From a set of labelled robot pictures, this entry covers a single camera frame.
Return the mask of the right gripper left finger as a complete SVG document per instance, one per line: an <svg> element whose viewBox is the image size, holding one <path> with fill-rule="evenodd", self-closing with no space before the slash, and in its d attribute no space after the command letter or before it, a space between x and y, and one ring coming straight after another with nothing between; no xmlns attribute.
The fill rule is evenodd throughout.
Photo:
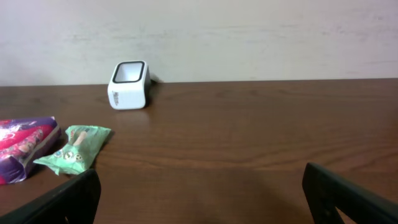
<svg viewBox="0 0 398 224"><path fill-rule="evenodd" d="M93 223L101 195L95 170L89 169L1 217L1 224Z"/></svg>

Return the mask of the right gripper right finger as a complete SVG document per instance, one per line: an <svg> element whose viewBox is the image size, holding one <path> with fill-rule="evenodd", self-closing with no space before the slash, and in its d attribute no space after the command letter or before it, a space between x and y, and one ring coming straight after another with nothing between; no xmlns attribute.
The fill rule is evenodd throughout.
<svg viewBox="0 0 398 224"><path fill-rule="evenodd" d="M397 204L309 162L302 188L316 224L343 223L342 211L356 223L397 224Z"/></svg>

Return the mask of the teal snack wrapper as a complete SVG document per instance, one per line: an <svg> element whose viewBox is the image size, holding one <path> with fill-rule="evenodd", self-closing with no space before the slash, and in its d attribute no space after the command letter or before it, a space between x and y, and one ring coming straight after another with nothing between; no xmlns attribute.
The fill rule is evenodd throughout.
<svg viewBox="0 0 398 224"><path fill-rule="evenodd" d="M78 175L94 162L111 129L101 126L73 125L65 131L68 142L53 154L34 160L47 166L55 174Z"/></svg>

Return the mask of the red purple snack pack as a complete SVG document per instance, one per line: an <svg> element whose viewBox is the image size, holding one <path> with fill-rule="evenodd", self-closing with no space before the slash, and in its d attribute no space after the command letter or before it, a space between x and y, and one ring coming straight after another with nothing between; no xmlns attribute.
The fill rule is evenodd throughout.
<svg viewBox="0 0 398 224"><path fill-rule="evenodd" d="M53 116L1 121L1 184L28 178L34 161L47 153L60 137Z"/></svg>

